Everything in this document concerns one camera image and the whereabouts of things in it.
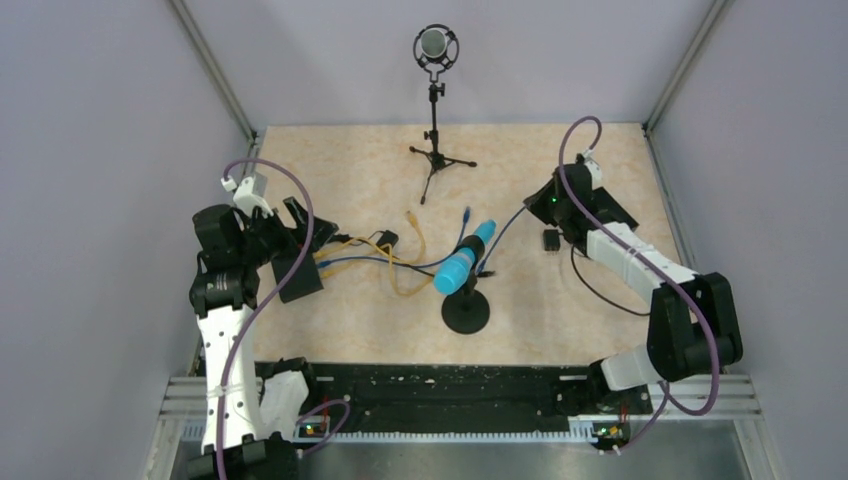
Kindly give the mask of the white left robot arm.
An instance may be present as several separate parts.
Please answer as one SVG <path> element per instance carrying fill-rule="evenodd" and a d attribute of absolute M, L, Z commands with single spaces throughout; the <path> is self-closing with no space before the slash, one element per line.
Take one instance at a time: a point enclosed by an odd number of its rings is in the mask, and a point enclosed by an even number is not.
<path fill-rule="evenodd" d="M 201 250 L 189 300 L 204 344 L 207 388 L 202 454 L 190 463 L 193 479 L 242 479 L 286 448 L 261 417 L 251 328 L 265 305 L 258 298 L 259 268 L 286 261 L 278 282 L 283 288 L 312 259 L 321 221 L 310 205 L 290 199 L 287 208 L 295 228 L 258 204 L 247 210 L 213 205 L 193 217 Z"/>

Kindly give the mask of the black tripod microphone stand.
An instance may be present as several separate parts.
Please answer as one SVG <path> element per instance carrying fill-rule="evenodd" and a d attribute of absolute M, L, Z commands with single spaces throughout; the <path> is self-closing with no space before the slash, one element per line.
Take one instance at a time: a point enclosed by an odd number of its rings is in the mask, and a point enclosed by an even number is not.
<path fill-rule="evenodd" d="M 410 146 L 409 151 L 415 154 L 420 154 L 425 157 L 430 165 L 430 170 L 427 175 L 423 192 L 420 197 L 420 204 L 425 205 L 427 200 L 427 195 L 429 191 L 429 187 L 433 177 L 447 169 L 453 165 L 464 165 L 469 168 L 476 168 L 478 163 L 475 161 L 461 160 L 457 158 L 452 158 L 446 156 L 441 148 L 440 148 L 440 131 L 438 128 L 438 101 L 440 98 L 443 98 L 445 95 L 445 83 L 439 80 L 440 74 L 443 73 L 444 70 L 436 71 L 431 73 L 431 79 L 429 80 L 430 84 L 428 87 L 428 101 L 430 104 L 430 115 L 431 122 L 430 128 L 423 132 L 423 137 L 425 141 L 430 142 L 430 150 L 422 150 L 415 146 Z"/>

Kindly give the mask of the black power adapter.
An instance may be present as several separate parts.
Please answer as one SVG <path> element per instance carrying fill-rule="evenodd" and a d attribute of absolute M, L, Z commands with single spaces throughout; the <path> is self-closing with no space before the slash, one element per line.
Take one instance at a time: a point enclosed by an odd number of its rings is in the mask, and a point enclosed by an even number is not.
<path fill-rule="evenodd" d="M 561 249 L 560 234 L 555 229 L 545 229 L 542 233 L 543 249 L 545 252 L 554 253 Z"/>
<path fill-rule="evenodd" d="M 375 244 L 379 248 L 387 248 L 389 245 L 395 247 L 399 241 L 399 235 L 391 230 L 383 230 L 380 232 Z"/>

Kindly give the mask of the blue microphone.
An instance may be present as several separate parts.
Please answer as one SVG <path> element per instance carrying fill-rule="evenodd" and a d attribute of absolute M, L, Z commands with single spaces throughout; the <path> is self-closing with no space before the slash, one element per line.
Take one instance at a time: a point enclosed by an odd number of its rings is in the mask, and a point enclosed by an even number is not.
<path fill-rule="evenodd" d="M 436 291 L 444 295 L 441 316 L 455 333 L 472 335 L 482 330 L 490 318 L 490 304 L 477 290 L 478 263 L 496 231 L 496 222 L 486 220 L 464 237 L 441 264 L 433 277 Z"/>

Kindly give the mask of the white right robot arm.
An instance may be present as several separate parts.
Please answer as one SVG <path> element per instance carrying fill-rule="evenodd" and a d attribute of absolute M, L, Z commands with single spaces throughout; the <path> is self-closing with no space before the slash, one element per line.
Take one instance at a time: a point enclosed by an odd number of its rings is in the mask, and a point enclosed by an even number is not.
<path fill-rule="evenodd" d="M 599 204 L 600 169 L 557 165 L 512 221 L 481 218 L 438 235 L 430 260 L 311 255 L 323 287 L 274 298 L 267 359 L 586 368 L 586 397 L 612 412 L 627 390 L 694 375 L 716 382 L 739 361 L 729 281 L 642 240 Z"/>

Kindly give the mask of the silver condenser microphone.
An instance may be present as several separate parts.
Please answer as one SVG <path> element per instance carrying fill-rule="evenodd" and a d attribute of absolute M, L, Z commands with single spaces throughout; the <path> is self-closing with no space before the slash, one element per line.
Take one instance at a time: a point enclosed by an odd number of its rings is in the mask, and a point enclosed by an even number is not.
<path fill-rule="evenodd" d="M 456 34 L 442 24 L 426 26 L 413 41 L 413 57 L 422 69 L 438 67 L 449 70 L 458 59 L 459 49 Z"/>

